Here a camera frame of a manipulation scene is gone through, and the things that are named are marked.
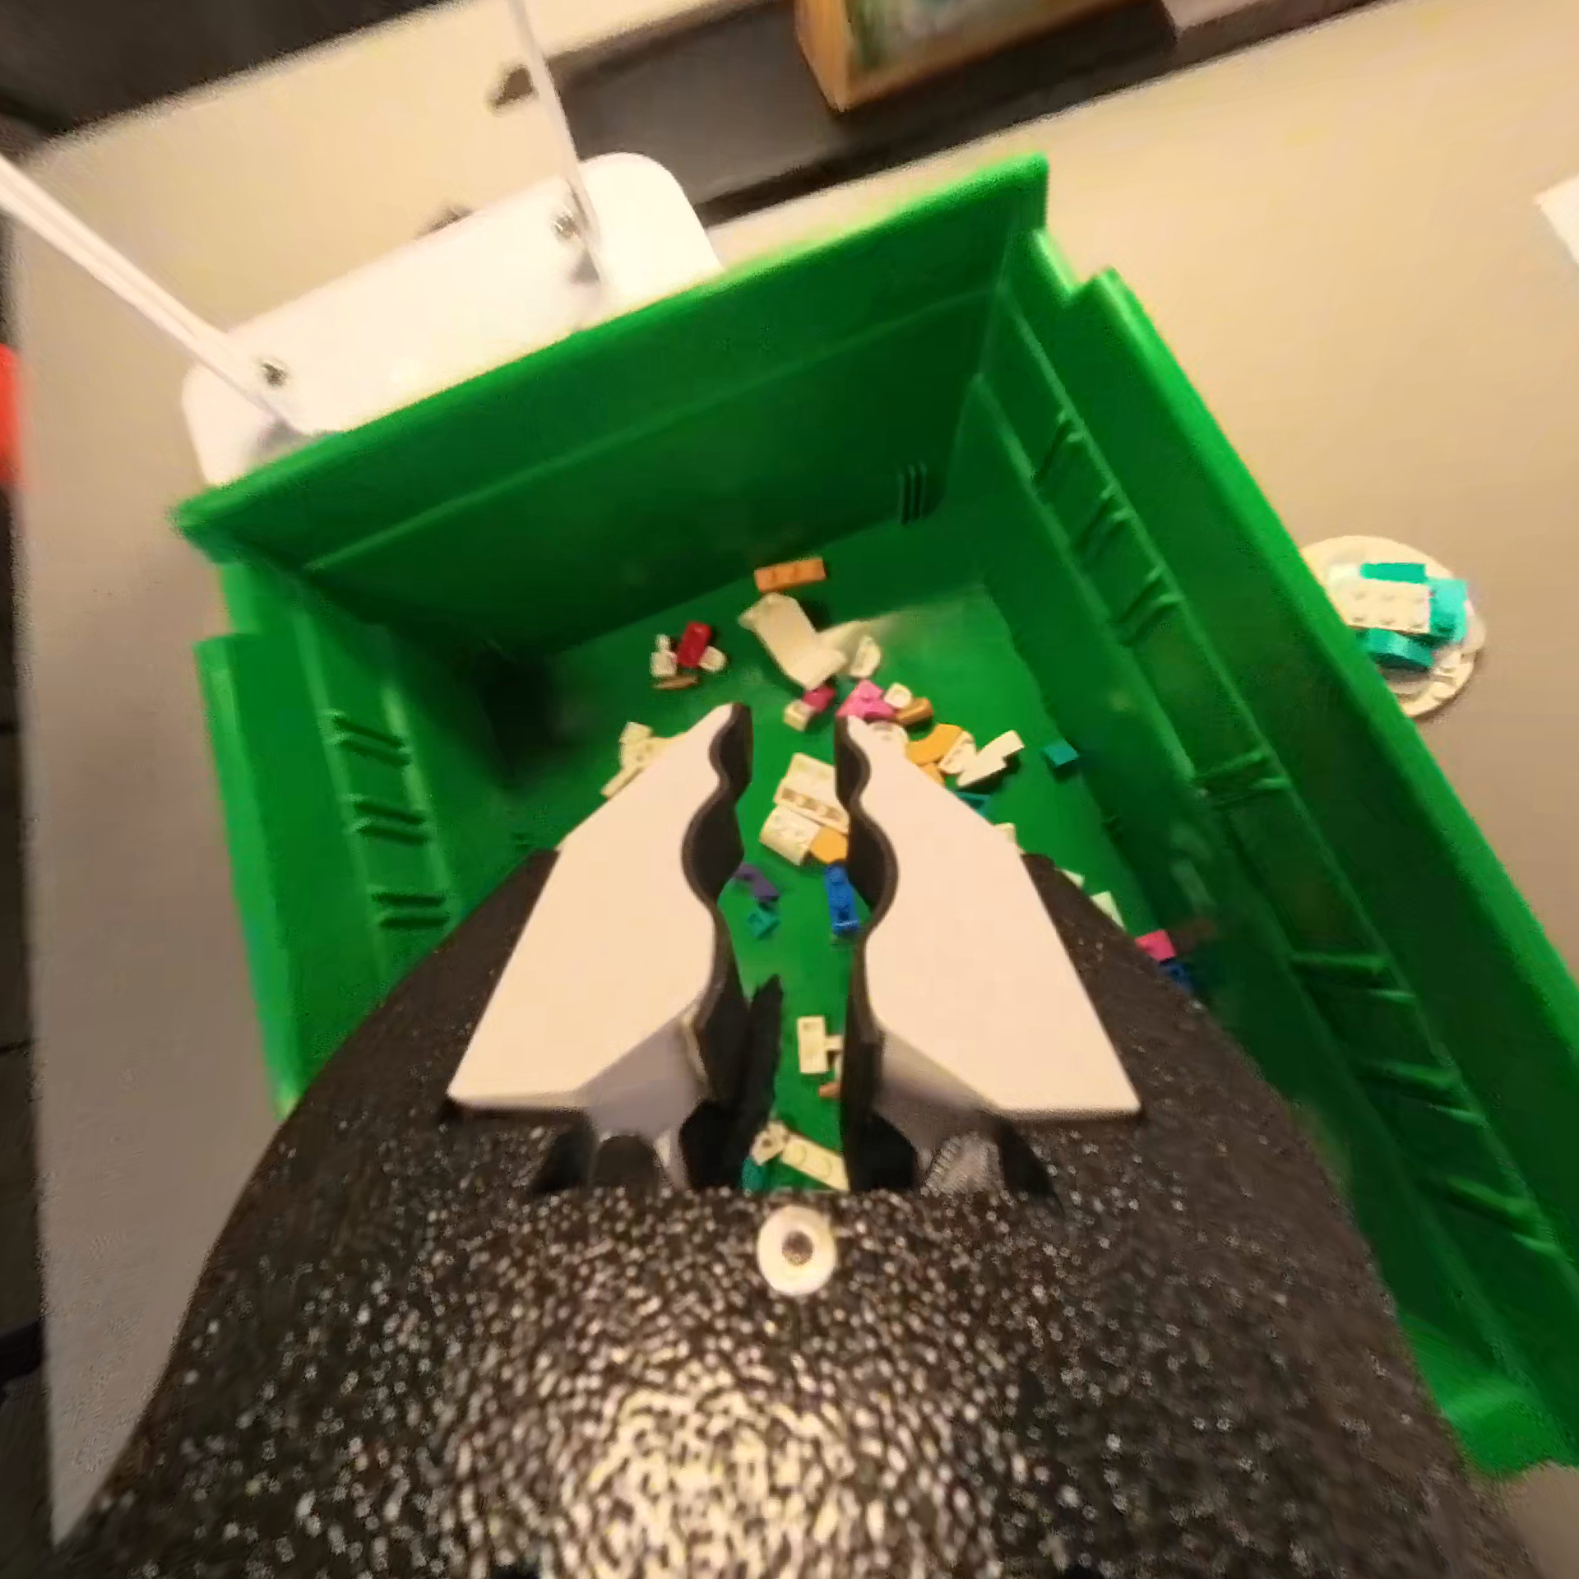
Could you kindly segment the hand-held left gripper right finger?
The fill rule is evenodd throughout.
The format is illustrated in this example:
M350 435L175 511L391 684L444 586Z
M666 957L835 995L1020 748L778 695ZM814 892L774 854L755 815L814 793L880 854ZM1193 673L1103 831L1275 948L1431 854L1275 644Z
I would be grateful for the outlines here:
M1139 1094L1020 854L868 718L835 723L854 945L837 1149L854 1193L911 1193L948 1138L1134 1121Z

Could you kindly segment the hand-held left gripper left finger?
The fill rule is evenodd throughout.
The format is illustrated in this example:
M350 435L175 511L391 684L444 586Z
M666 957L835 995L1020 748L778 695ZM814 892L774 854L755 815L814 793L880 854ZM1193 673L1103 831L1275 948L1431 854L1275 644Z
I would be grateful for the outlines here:
M722 917L748 778L755 717L725 699L563 836L455 1107L579 1116L596 1144L650 1144L681 1188L737 1188L784 1038L784 983L746 994Z

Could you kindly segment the pile of lego bricks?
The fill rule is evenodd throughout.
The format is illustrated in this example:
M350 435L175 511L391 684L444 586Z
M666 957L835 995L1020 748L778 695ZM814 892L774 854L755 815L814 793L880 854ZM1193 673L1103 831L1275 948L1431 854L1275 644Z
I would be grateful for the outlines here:
M854 892L850 836L829 825L835 699L811 710L748 630L722 630L735 611L735 586L725 586L701 605L624 618L555 660L558 748L563 759L579 754L580 778L580 793L574 793L563 763L563 810L592 810L592 778L616 759L620 723L639 718L666 740L711 705L748 705L755 778L737 797L737 840L755 878L728 880L722 913L746 994L763 1006L748 1010L746 1097L704 1102L676 1144L701 1144L701 1188L829 1188L825 1174L799 1174L784 1153L755 1161L755 1138L768 1121L784 1121L792 1144L842 1153L850 1097L818 1097L829 1075L799 1075L794 1015L850 1031L850 975L873 904ZM1075 1178L1097 1170L1182 1178L1195 1161L1189 1121L1206 1109L1195 1075L1209 1075L1221 1043L1180 969L1118 939L1147 934L1155 903L1139 898L1090 783L1046 769L1041 748L1065 736L1065 718L1046 705L1004 613L979 581L903 600L880 589L835 611L878 613L880 686L921 684L917 699L939 699L942 723L984 723L985 740L1015 731L1023 740L995 783L942 797L972 821L1011 825L1015 843L1033 854L1033 892L1050 903L1139 1094L1134 1116L1015 1121L1015 1133L985 1133L985 1170L1015 1193L1033 1193L1046 1178L1065 1178L1065 1193L1075 1193Z

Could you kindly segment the round white teal lego build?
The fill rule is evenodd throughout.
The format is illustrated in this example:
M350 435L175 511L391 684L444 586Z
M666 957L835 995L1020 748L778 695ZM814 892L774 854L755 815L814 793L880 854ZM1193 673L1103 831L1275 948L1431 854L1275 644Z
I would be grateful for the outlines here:
M1441 717L1474 684L1486 624L1469 581L1441 560L1380 534L1336 534L1307 545L1304 564L1409 718Z

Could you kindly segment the green plastic bin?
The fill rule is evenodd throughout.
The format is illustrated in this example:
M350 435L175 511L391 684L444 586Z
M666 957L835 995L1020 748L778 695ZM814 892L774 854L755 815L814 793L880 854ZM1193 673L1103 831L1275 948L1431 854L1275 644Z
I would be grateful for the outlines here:
M1574 978L1046 159L580 328L170 505L264 1062L350 1031L616 773L818 624L1023 740L990 815L1170 932L1307 1121L1486 1474L1574 1465Z

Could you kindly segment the yellow lego set box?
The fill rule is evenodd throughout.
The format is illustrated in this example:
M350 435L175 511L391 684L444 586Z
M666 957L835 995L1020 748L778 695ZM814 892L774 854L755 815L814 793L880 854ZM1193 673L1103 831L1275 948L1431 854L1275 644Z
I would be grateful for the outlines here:
M1175 44L1170 4L1121 0L794 0L794 47L829 113L854 113L1015 47L1134 30Z

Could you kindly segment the white tablet stand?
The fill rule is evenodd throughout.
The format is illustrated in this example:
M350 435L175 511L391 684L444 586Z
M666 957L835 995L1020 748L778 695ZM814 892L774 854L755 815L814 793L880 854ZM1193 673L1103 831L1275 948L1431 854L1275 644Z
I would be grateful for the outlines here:
M181 419L210 487L517 362L722 273L681 179L645 153L587 153L544 53L555 4L509 19L538 179L215 322L6 159L6 218L59 249L186 356Z

